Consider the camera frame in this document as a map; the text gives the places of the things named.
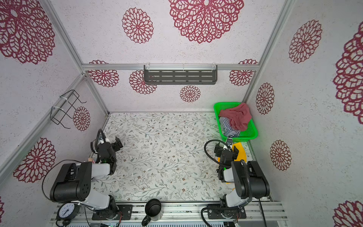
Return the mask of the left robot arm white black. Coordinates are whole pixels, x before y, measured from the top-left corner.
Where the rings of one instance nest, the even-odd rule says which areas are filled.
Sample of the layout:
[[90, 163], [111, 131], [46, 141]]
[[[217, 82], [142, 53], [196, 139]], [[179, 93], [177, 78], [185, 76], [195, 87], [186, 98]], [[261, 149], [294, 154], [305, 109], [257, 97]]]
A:
[[112, 195], [105, 195], [91, 186], [96, 177], [111, 176], [117, 167], [116, 152], [123, 148], [120, 138], [111, 142], [102, 129], [90, 143], [96, 154], [96, 161], [67, 163], [62, 165], [50, 190], [49, 199], [53, 202], [79, 204], [89, 208], [101, 218], [112, 220], [121, 215]]

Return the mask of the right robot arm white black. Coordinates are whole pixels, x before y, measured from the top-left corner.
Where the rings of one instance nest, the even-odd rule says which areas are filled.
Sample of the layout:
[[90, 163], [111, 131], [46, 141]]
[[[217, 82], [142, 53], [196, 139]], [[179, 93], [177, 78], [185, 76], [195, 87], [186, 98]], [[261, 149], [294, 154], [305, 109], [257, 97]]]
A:
[[270, 187], [257, 161], [248, 161], [243, 145], [217, 141], [214, 149], [219, 164], [217, 175], [223, 183], [233, 183], [234, 189], [222, 196], [222, 208], [242, 208], [253, 198], [268, 197]]

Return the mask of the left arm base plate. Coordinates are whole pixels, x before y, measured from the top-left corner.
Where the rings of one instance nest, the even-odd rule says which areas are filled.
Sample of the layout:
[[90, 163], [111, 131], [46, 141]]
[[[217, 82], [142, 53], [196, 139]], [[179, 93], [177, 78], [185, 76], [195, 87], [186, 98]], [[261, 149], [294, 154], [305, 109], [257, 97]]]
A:
[[102, 215], [101, 212], [94, 212], [93, 216], [92, 216], [92, 220], [94, 221], [99, 221], [99, 220], [130, 220], [131, 219], [131, 214], [132, 214], [132, 209], [133, 209], [133, 205], [131, 204], [119, 204], [118, 206], [118, 211], [116, 212], [115, 215]]

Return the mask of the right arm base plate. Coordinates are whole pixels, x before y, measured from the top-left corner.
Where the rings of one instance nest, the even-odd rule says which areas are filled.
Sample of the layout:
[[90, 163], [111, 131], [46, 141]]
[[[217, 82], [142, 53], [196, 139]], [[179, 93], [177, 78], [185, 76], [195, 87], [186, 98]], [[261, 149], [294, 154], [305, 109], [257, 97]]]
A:
[[247, 215], [244, 208], [222, 210], [217, 204], [208, 204], [209, 219], [246, 219]]

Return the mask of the blue white striped tank top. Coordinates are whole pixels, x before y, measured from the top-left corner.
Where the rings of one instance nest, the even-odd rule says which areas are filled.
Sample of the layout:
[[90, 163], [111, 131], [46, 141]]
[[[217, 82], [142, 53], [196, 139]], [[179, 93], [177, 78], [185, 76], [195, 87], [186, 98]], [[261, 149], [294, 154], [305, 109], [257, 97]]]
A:
[[236, 130], [232, 127], [230, 119], [226, 117], [220, 117], [220, 126], [223, 132], [223, 135], [228, 138], [237, 138], [240, 136], [240, 131]]

